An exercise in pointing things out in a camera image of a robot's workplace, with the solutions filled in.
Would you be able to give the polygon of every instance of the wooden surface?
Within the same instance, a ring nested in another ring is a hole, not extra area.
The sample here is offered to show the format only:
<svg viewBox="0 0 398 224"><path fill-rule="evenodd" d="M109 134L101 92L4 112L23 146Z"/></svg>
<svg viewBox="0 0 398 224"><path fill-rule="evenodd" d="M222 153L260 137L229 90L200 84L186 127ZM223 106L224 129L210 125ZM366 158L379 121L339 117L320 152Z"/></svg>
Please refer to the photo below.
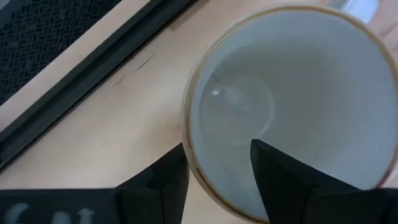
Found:
<svg viewBox="0 0 398 224"><path fill-rule="evenodd" d="M89 30L2 105L0 129L42 95L37 86L50 88L146 2L124 0L92 28L96 31ZM199 0L1 174L0 189L114 187L140 172L181 141L185 82L206 46L234 20L278 2ZM396 60L397 10L398 0L381 0L370 23ZM97 34L101 38L91 44ZM55 71L59 76L52 77ZM398 186L398 179L392 178L390 185ZM191 175L183 223L245 221L217 206Z"/></svg>

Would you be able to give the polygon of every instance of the wooden table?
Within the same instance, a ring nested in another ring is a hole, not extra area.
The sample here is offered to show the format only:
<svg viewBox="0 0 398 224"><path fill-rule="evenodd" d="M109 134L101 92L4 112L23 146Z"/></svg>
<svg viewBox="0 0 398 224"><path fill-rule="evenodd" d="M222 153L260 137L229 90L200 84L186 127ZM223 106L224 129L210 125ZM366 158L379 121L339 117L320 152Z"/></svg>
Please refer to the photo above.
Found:
<svg viewBox="0 0 398 224"><path fill-rule="evenodd" d="M0 129L149 0L123 0L0 106ZM0 189L115 187L180 139L180 106L196 59L229 23L281 0L199 0L0 175ZM398 0L381 0L370 23L398 61ZM398 186L398 178L389 186ZM191 175L183 223L245 223Z"/></svg>

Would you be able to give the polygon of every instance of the cup rim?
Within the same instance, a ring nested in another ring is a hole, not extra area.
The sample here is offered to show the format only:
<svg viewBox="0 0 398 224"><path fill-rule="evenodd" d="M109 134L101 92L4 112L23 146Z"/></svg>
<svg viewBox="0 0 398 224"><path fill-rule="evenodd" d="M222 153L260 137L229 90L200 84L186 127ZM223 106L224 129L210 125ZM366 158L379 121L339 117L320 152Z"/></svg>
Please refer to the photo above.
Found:
<svg viewBox="0 0 398 224"><path fill-rule="evenodd" d="M199 182L201 187L205 190L205 192L221 207L223 207L226 211L235 215L239 218L243 218L245 220L249 220L255 223L266 223L264 220L260 220L256 217L253 217L247 214L245 211L241 210L240 208L233 205L231 202L227 201L223 198L215 188L212 186L209 179L206 177L205 173L203 172L202 168L198 165L196 156L195 156L195 149L192 143L192 134L191 134L191 110L193 104L193 94L195 90L195 86L200 78L200 73L205 67L205 62L207 58L213 54L217 46L222 43L224 38L229 36L233 33L234 30L241 27L245 23L250 20L256 19L260 16L265 16L267 14L273 14L276 12L281 11L315 11L324 14L328 14L331 16L336 16L341 19L344 19L346 22L349 22L352 26L358 28L362 33L366 34L369 39L376 45L376 47L380 50L383 54L385 60L388 63L390 71L393 75L396 89L398 90L398 68L397 64L394 61L390 50L383 44L382 40L369 28L367 28L366 24L364 24L359 19L337 9L333 9L326 6L316 5L316 4L309 4L309 3L282 3L282 4L274 4L272 6L261 7L256 9L255 11L246 14L245 16L241 17L240 19L231 23L226 29L221 31L221 33L211 42L211 44L205 49L202 55L199 57L195 65L193 66L190 77L187 81L185 86L185 91L183 94L182 100L182 107L181 107L181 135L182 135L182 144L185 151L185 155L187 157L188 164L195 176L196 180ZM386 180L391 175L392 170L398 163L398 146L395 148L394 155L391 158L390 164L385 171L384 175L382 176L379 183L374 186L373 188L380 188L383 184L386 183Z"/></svg>

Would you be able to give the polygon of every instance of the cup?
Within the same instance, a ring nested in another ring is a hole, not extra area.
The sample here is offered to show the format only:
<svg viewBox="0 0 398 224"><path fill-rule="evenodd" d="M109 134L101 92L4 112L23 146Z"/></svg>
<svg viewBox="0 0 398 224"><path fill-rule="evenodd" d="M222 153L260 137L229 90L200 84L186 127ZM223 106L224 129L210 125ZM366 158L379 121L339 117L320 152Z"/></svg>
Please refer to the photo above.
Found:
<svg viewBox="0 0 398 224"><path fill-rule="evenodd" d="M342 7L367 22L377 1ZM251 139L360 189L385 181L396 162L398 70L354 16L311 4L266 7L232 23L193 68L183 146L201 186L232 214L269 220Z"/></svg>

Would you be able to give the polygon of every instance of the black mesh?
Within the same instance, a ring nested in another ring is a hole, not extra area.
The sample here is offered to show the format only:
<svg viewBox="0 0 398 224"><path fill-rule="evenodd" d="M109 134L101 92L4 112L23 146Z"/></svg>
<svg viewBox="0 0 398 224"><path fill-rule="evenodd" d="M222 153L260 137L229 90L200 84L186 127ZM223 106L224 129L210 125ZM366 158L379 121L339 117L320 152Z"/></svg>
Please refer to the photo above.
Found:
<svg viewBox="0 0 398 224"><path fill-rule="evenodd" d="M120 1L10 0L0 9L0 105Z"/></svg>

